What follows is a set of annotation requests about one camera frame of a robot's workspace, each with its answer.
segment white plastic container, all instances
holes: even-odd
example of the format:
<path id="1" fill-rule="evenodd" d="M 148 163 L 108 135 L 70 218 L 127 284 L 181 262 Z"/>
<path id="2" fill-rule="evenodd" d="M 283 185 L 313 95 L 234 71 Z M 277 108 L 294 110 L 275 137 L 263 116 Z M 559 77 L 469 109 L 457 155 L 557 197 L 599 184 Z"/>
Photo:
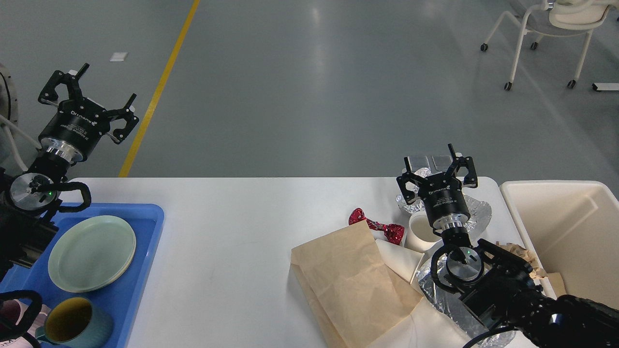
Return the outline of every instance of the white plastic container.
<path id="1" fill-rule="evenodd" d="M 619 308 L 619 201 L 606 185 L 508 181 L 501 192 L 524 247 L 548 273 L 561 273 L 568 294 Z"/>

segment gray floor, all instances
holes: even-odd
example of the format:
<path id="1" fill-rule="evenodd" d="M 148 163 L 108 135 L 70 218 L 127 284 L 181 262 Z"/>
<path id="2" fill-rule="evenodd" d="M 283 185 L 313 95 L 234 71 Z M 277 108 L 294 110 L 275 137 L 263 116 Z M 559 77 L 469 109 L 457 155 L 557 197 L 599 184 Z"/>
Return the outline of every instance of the gray floor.
<path id="1" fill-rule="evenodd" d="M 142 116 L 191 1 L 79 6 L 0 1 L 0 63 L 33 136 L 52 116 L 35 100 L 51 72 L 85 61 L 87 96 L 116 107 L 135 92 Z M 528 35 L 505 92 L 516 27 L 505 22 L 486 53 L 479 45 L 507 9 L 202 0 L 130 176 L 396 176 L 403 156 L 447 154 L 453 142 L 499 183 L 599 180 L 618 194 L 619 93 L 591 89 L 619 82 L 618 12 L 595 31 L 574 90 L 565 85 L 584 38 L 531 51 Z M 108 62 L 114 51 L 127 61 Z M 118 175 L 131 141 L 103 139 L 71 176 Z"/>

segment teal mug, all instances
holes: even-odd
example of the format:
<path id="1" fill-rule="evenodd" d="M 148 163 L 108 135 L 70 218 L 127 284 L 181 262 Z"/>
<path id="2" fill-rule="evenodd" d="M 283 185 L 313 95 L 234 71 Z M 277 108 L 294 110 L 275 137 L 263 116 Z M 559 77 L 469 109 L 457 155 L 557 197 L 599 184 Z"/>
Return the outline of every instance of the teal mug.
<path id="1" fill-rule="evenodd" d="M 71 348 L 100 348 L 112 334 L 114 321 L 102 309 L 84 297 L 62 301 L 38 328 L 39 341 Z"/>

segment cable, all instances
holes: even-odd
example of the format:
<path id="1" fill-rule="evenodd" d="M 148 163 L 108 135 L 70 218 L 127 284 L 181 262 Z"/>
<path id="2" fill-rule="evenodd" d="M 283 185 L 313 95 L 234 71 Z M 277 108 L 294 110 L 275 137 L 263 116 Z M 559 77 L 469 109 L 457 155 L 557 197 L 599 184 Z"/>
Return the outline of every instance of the cable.
<path id="1" fill-rule="evenodd" d="M 472 340 L 470 340 L 467 344 L 465 344 L 464 346 L 462 346 L 462 348 L 471 348 L 472 346 L 474 346 L 476 343 L 480 342 L 482 339 L 486 339 L 488 337 L 494 336 L 494 335 L 498 335 L 498 334 L 502 334 L 502 333 L 506 333 L 508 331 L 512 331 L 515 328 L 513 326 L 504 326 L 502 328 L 498 328 L 495 330 L 490 330 L 486 333 L 483 333 L 481 335 L 478 335 L 477 337 L 473 338 Z"/>
<path id="2" fill-rule="evenodd" d="M 19 151 L 17 150 L 17 144 L 15 143 L 15 139 L 13 139 L 13 134 L 11 133 L 11 130 L 8 127 L 5 127 L 5 125 L 2 125 L 1 127 L 4 129 L 4 134 L 6 134 L 6 137 L 9 138 L 11 153 L 13 154 L 13 158 L 15 159 L 17 166 L 23 171 L 28 170 L 26 163 L 24 163 L 24 160 L 22 160 L 22 157 L 19 155 Z"/>
<path id="3" fill-rule="evenodd" d="M 19 135 L 24 137 L 24 139 L 32 143 L 36 149 L 41 148 L 41 144 L 39 144 L 38 141 L 32 139 L 28 134 L 24 133 L 23 130 L 19 129 L 16 125 L 14 125 L 13 122 L 7 120 L 3 115 L 0 115 L 0 122 L 6 124 L 12 131 L 19 133 Z"/>

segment green plate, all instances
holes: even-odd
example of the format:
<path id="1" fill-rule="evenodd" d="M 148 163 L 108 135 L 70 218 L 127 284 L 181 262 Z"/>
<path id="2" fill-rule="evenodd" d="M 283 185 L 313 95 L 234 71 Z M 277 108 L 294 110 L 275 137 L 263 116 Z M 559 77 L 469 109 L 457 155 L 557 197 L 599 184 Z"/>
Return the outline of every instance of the green plate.
<path id="1" fill-rule="evenodd" d="M 100 289 L 120 277 L 136 251 L 136 234 L 123 219 L 101 215 L 71 227 L 51 250 L 51 281 L 68 292 Z"/>

